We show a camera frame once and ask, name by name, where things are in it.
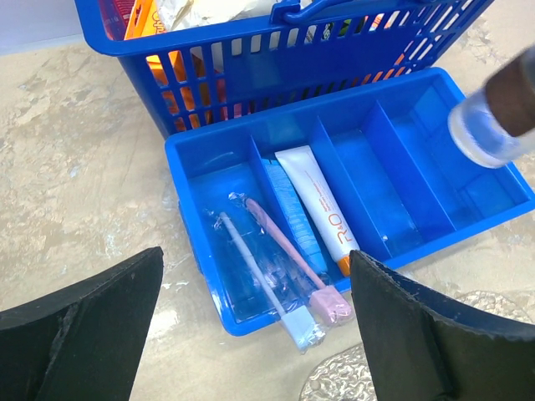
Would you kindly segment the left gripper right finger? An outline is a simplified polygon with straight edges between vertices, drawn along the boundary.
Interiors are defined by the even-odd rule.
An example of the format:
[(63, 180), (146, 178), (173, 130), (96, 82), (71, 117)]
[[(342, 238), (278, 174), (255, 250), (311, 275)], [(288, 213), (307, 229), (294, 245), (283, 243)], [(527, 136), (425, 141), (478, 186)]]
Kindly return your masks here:
[(468, 306), (350, 254), (354, 309), (379, 400), (532, 400), (534, 326)]

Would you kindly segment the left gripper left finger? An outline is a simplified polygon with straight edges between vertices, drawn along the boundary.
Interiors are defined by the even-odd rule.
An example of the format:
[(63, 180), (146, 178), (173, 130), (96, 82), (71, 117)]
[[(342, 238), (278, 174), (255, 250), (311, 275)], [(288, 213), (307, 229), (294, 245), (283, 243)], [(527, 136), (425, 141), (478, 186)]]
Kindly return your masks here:
[(161, 289), (155, 246), (1, 313), (3, 400), (127, 400)]

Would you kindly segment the clear blue banded cup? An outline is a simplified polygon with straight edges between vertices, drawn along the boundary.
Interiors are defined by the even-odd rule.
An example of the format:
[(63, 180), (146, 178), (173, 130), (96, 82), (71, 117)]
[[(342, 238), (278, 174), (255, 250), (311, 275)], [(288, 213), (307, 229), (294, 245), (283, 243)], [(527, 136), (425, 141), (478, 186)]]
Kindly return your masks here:
[(462, 100), (448, 117), (459, 150), (496, 169), (534, 151), (534, 47), (530, 46)]

